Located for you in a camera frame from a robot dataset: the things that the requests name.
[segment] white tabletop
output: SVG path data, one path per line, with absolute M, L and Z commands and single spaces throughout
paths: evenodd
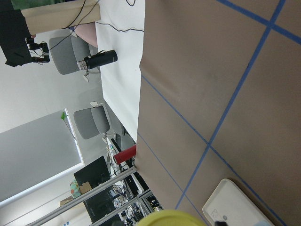
M 118 30 L 144 30 L 145 0 L 137 0 L 133 7 L 126 0 L 102 0 L 101 23 Z M 109 25 L 96 23 L 99 50 L 115 50 L 117 62 L 101 66 L 103 97 L 133 140 L 137 141 L 143 32 L 117 32 Z

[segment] aluminum rail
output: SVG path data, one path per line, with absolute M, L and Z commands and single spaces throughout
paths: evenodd
M 94 195 L 102 192 L 103 190 L 105 190 L 106 188 L 110 187 L 111 185 L 114 185 L 116 182 L 126 178 L 127 176 L 131 175 L 132 173 L 135 173 L 137 171 L 136 167 L 133 166 L 129 169 L 127 169 L 126 171 L 119 173 L 118 176 L 111 178 L 110 180 L 100 184 L 99 186 L 97 186 L 96 188 L 93 188 L 92 190 L 88 191 L 87 193 L 77 197 L 76 199 L 70 201 L 69 203 L 57 208 L 56 210 L 46 214 L 45 216 L 41 217 L 40 219 L 37 219 L 36 221 L 27 224 L 27 226 L 41 226 L 42 224 L 50 221 L 51 219 L 57 217 L 58 215 L 66 212 L 67 210 L 69 210 L 70 208 L 72 208 L 73 206 L 76 206 L 77 204 L 93 197 Z
M 103 218 L 99 219 L 98 221 L 94 222 L 93 224 L 91 224 L 90 226 L 99 226 L 102 225 L 104 222 L 106 222 L 108 219 L 112 218 L 113 216 L 115 216 L 116 214 L 124 211 L 127 207 L 129 207 L 130 205 L 133 205 L 134 203 L 136 203 L 137 201 L 141 200 L 142 196 L 144 196 L 145 194 L 149 194 L 150 193 L 150 189 L 146 190 L 145 192 L 143 192 L 142 194 L 138 195 L 137 197 L 131 199 L 130 201 L 126 202 L 125 204 L 123 204 L 121 207 L 115 209 L 114 211 L 112 211 L 111 213 L 105 215 Z

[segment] black bottle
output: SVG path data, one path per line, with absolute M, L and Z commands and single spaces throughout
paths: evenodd
M 101 51 L 93 56 L 87 56 L 82 61 L 78 61 L 77 65 L 80 70 L 89 70 L 98 66 L 107 65 L 117 61 L 117 54 L 114 50 Z

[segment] yellow lid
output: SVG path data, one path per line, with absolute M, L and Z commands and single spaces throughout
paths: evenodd
M 178 210 L 154 212 L 139 221 L 137 226 L 206 226 L 192 215 Z

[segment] red cup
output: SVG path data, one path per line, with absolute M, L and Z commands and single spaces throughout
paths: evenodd
M 118 154 L 114 155 L 113 158 L 115 159 L 115 162 L 119 165 L 122 162 L 134 157 L 136 155 L 136 145 L 119 152 Z

